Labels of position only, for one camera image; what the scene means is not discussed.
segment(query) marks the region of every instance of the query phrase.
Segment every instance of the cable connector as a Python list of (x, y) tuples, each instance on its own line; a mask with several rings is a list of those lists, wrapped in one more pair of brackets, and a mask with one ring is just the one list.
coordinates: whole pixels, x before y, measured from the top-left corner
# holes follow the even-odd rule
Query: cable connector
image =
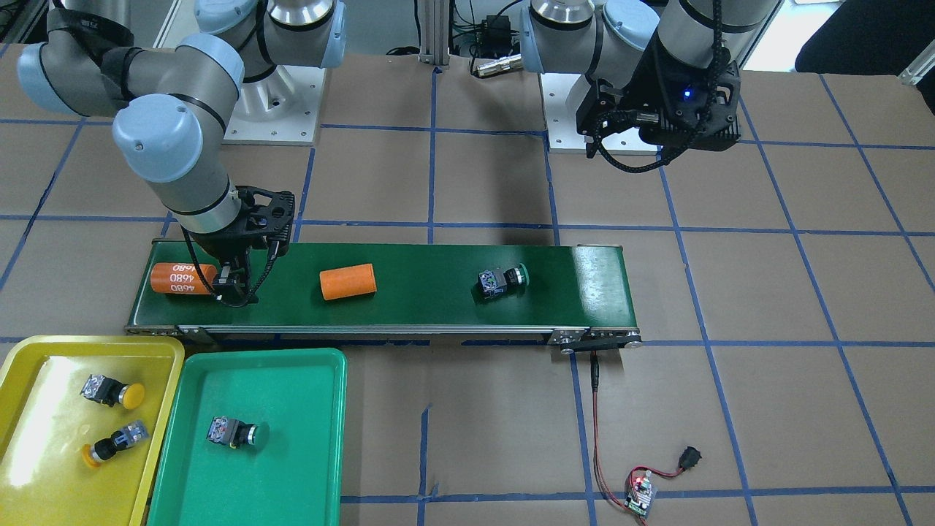
[(699, 460), (701, 460), (701, 452), (691, 446), (686, 447), (679, 457), (679, 469), (690, 470), (698, 465)]

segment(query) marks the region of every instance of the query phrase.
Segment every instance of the black fabric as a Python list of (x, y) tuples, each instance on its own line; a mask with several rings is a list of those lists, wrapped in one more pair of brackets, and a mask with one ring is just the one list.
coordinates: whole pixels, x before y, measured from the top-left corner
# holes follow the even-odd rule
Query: black fabric
[[(847, 0), (796, 59), (796, 71), (898, 75), (935, 39), (935, 1)], [(935, 70), (916, 86), (935, 113)]]

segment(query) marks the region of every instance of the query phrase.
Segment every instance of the yellow tray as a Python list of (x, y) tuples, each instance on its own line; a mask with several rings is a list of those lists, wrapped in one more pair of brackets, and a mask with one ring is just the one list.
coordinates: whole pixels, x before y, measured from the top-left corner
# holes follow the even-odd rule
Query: yellow tray
[[(36, 336), (0, 369), (0, 523), (141, 524), (184, 351), (161, 337)], [(146, 388), (128, 411), (85, 400), (90, 374)], [(141, 419), (151, 439), (92, 469), (81, 447)]]

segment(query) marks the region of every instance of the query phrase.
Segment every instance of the tiled floor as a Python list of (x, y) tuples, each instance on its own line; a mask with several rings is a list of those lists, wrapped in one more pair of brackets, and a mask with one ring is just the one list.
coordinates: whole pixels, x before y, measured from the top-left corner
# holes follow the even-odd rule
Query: tiled floor
[[(0, 48), (0, 355), (119, 334), (176, 236), (107, 120), (34, 108)], [(935, 117), (896, 79), (747, 72), (742, 144), (628, 175), (549, 154), (529, 74), (349, 56), (314, 151), (225, 146), (300, 241), (623, 245), (647, 345), (603, 362), (611, 485), (650, 524), (935, 524)], [(342, 524), (628, 524), (596, 492), (584, 357), (346, 346)]]

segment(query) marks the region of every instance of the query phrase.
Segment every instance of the orange battery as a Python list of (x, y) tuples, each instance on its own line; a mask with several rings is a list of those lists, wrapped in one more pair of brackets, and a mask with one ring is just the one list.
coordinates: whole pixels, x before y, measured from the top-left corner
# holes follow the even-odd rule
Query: orange battery
[[(218, 274), (214, 265), (199, 267), (209, 283)], [(150, 286), (159, 294), (210, 294), (191, 263), (156, 263), (150, 272)]]
[(370, 263), (322, 270), (318, 277), (322, 282), (322, 296), (326, 300), (377, 292), (377, 280), (373, 277), (373, 265)]

